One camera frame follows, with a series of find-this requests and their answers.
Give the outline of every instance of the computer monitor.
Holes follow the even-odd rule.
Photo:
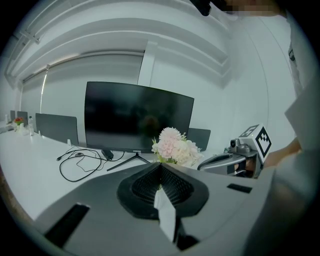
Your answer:
[[[87,147],[151,153],[166,127],[187,133],[194,98],[117,82],[87,82],[84,124]]]

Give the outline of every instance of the monitor stand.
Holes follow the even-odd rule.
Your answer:
[[[127,160],[125,160],[125,161],[117,164],[117,165],[114,166],[114,167],[111,167],[111,168],[107,169],[106,171],[107,171],[107,172],[108,172],[108,171],[111,171],[111,170],[113,170],[114,168],[117,168],[117,167],[119,167],[119,166],[125,165],[126,163],[129,163],[130,161],[135,160],[135,159],[140,159],[141,161],[144,161],[146,164],[150,164],[149,161],[147,161],[146,159],[142,158],[142,157],[136,152],[136,153],[135,153],[135,156],[133,156],[133,157],[131,157],[131,158],[129,158],[129,159],[127,159]]]

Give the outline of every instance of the desk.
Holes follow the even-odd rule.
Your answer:
[[[37,133],[34,136],[22,136],[14,131],[0,134],[0,164],[2,172],[16,200],[32,220],[35,220],[52,203],[89,179],[144,164],[140,160],[133,160],[107,172],[108,168],[134,155],[133,153],[125,153],[121,160],[107,162],[102,170],[95,171],[89,177],[78,182],[69,182],[59,172],[59,165],[66,157],[60,161],[57,161],[57,157],[63,155],[70,148],[65,143],[39,136]],[[101,152],[97,151],[100,157],[104,158]],[[213,151],[204,152],[204,159],[209,158],[213,153]],[[122,152],[114,152],[115,160],[121,156]],[[149,162],[156,159],[154,154],[142,154],[141,156]],[[62,165],[62,172],[68,179],[76,180],[88,174],[76,166],[78,160],[80,159],[75,158]],[[85,170],[90,170],[96,168],[99,163],[100,160],[98,159],[86,157],[80,165]]]

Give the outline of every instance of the bottle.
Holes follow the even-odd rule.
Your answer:
[[[30,131],[30,136],[35,135],[35,129],[34,129],[34,120],[32,119],[31,115],[29,116],[29,131]]]

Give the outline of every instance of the black screen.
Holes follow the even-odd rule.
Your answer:
[[[88,147],[150,153],[166,127],[187,133],[194,99],[116,82],[87,82],[84,123]]]

